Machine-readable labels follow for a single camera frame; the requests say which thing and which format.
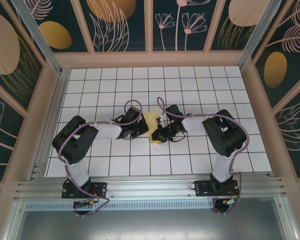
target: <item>gold circle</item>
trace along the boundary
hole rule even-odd
[[[136,9],[136,0],[86,0],[90,10],[96,15],[99,19],[106,22],[118,22],[118,19],[115,19],[115,8],[121,9],[125,15],[125,18],[128,19],[134,13]]]
[[[55,49],[66,49],[71,46],[72,39],[68,30],[55,21],[45,21],[39,26],[49,46]]]
[[[251,27],[258,23],[269,0],[231,0],[230,21],[240,27]]]
[[[0,15],[0,74],[11,74],[18,66],[20,45],[14,27]]]
[[[287,72],[287,59],[281,52],[275,51],[267,58],[264,66],[264,81],[272,89],[278,87]]]

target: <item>sponge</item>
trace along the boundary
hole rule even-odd
[[[160,144],[161,142],[158,140],[153,141],[152,133],[158,129],[157,118],[159,118],[159,114],[157,111],[148,111],[143,114],[146,124],[148,125],[149,131],[149,139],[151,143]]]

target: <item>purple cable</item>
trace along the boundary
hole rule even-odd
[[[75,187],[76,187],[79,191],[81,191],[82,193],[84,193],[84,194],[86,194],[86,195],[88,195],[88,196],[90,196],[90,197],[92,197],[92,198],[94,198],[94,199],[102,199],[102,200],[106,200],[106,202],[104,202],[103,204],[101,204],[101,206],[99,206],[96,210],[91,211],[91,212],[89,212],[89,213],[87,213],[87,214],[85,214],[85,215],[79,215],[79,214],[77,213],[77,209],[78,209],[78,207],[80,207],[80,206],[76,207],[76,208],[74,209],[74,212],[75,212],[75,214],[76,214],[77,217],[78,217],[78,216],[82,216],[82,217],[84,218],[85,216],[88,217],[88,216],[94,214],[96,211],[98,211],[98,210],[101,209],[104,205],[106,205],[106,204],[110,201],[110,199],[107,198],[107,197],[102,197],[102,196],[96,196],[96,195],[93,195],[93,194],[91,194],[91,193],[89,193],[89,192],[87,192],[87,191],[81,189],[81,187],[76,183],[76,181],[75,181],[75,180],[72,178],[72,176],[71,176],[71,173],[70,173],[70,171],[69,171],[69,169],[68,169],[68,166],[67,166],[67,160],[63,159],[62,156],[61,156],[62,150],[64,149],[64,147],[66,146],[66,144],[69,142],[69,140],[70,140],[70,139],[71,139],[71,138],[72,138],[72,137],[73,137],[80,129],[84,128],[85,126],[88,126],[88,125],[97,125],[97,124],[111,124],[111,125],[116,125],[116,126],[127,126],[127,125],[133,124],[133,123],[135,123],[136,121],[138,121],[139,118],[141,117],[141,114],[142,114],[142,105],[141,105],[141,103],[140,103],[139,101],[132,99],[132,100],[129,100],[128,102],[125,103],[124,108],[126,108],[127,104],[130,103],[130,102],[136,102],[136,103],[139,104],[139,106],[140,106],[140,113],[139,113],[138,117],[136,117],[133,121],[128,122],[128,123],[115,123],[115,122],[111,122],[111,121],[92,121],[92,122],[86,122],[86,123],[82,124],[81,126],[79,126],[76,130],[74,130],[74,131],[66,138],[66,140],[64,141],[64,143],[61,145],[61,147],[60,147],[60,149],[59,149],[59,152],[58,152],[58,158],[59,158],[59,160],[60,160],[61,162],[64,163],[64,168],[65,168],[66,174],[68,175],[68,178],[69,178],[70,181],[73,183],[73,185],[75,185]]]
[[[164,113],[168,114],[168,115],[171,115],[173,117],[177,117],[177,118],[192,118],[192,117],[219,117],[219,118],[223,118],[223,119],[227,119],[233,123],[235,123],[236,125],[238,125],[242,130],[243,132],[245,133],[246,135],[246,144],[244,145],[244,147],[242,147],[241,149],[239,149],[238,151],[236,151],[231,159],[231,162],[230,162],[230,166],[229,166],[229,172],[232,172],[233,171],[233,164],[234,164],[234,161],[236,159],[236,156],[240,153],[242,153],[242,151],[244,151],[248,145],[249,145],[249,142],[250,142],[250,138],[249,138],[249,134],[247,132],[247,130],[244,128],[244,126],[242,126],[239,122],[237,122],[236,120],[232,119],[231,117],[228,117],[228,116],[224,116],[224,115],[221,115],[221,114],[216,114],[216,113],[202,113],[202,114],[192,114],[192,115],[187,115],[187,116],[180,116],[180,115],[176,115],[176,114],[173,114],[171,112],[168,112],[167,110],[164,109],[164,107],[162,107],[162,105],[160,104],[159,100],[161,100],[161,102],[163,103],[164,105],[164,100],[161,98],[161,97],[157,97],[156,98],[156,102],[158,103],[158,106],[163,110]],[[234,173],[232,172],[232,175],[239,175],[239,195],[238,195],[238,199],[240,199],[240,194],[241,194],[241,182],[242,182],[242,177],[241,177],[241,172],[237,172],[237,173]],[[213,211],[215,211],[216,213],[220,212],[218,209],[215,208],[215,204],[216,204],[216,201],[217,201],[218,198],[215,198],[213,200]]]

